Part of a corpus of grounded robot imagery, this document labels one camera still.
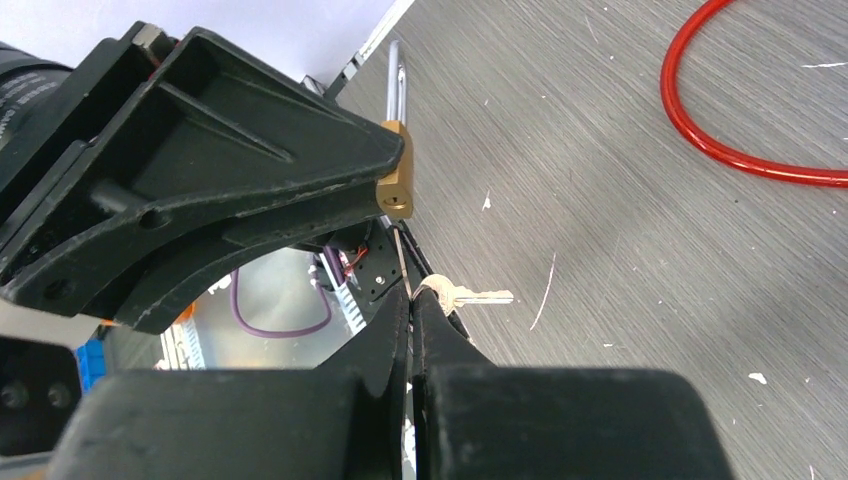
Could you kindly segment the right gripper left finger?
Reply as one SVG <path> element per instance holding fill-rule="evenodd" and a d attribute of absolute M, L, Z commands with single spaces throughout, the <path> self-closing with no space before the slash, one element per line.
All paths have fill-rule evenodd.
<path fill-rule="evenodd" d="M 312 369 L 129 370 L 82 401 L 53 479 L 398 479 L 410 301 Z"/>

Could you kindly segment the brass padlock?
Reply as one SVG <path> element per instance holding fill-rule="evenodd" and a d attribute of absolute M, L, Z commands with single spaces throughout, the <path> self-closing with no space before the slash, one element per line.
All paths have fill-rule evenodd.
<path fill-rule="evenodd" d="M 382 126 L 403 139 L 398 164 L 377 182 L 376 198 L 391 219 L 410 219 L 414 212 L 414 146 L 407 129 L 408 78 L 399 40 L 389 45 L 386 120 Z"/>

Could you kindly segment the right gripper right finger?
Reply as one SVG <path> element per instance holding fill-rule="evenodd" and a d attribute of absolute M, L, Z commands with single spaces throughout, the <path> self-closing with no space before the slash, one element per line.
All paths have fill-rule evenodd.
<path fill-rule="evenodd" d="M 498 366 L 411 304 L 421 479 L 730 479 L 697 390 L 657 369 Z"/>

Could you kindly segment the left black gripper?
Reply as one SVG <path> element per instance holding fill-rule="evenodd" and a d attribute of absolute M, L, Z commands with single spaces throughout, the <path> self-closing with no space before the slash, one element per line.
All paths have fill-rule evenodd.
<path fill-rule="evenodd" d="M 221 36 L 1 46 L 1 296 L 159 334 L 276 250 L 352 250 L 403 139 Z"/>

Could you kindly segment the small silver key bunch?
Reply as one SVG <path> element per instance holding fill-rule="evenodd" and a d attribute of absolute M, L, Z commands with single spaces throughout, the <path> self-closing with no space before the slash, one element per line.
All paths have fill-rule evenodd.
<path fill-rule="evenodd" d="M 430 290 L 446 316 L 468 304 L 510 304 L 514 301 L 514 295 L 509 290 L 474 292 L 465 286 L 455 285 L 447 276 L 434 272 L 406 227 L 395 225 L 390 230 L 394 235 L 401 276 L 410 300 L 416 300 L 425 290 Z M 406 254 L 411 255 L 411 265 L 421 276 L 416 288 L 413 288 L 409 275 Z"/>

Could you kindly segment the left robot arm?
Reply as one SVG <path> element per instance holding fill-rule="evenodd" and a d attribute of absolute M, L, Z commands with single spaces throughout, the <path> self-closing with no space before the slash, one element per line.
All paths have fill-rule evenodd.
<path fill-rule="evenodd" d="M 222 36 L 137 22 L 75 68 L 1 48 L 1 296 L 159 334 L 284 247 L 413 211 L 412 140 Z"/>

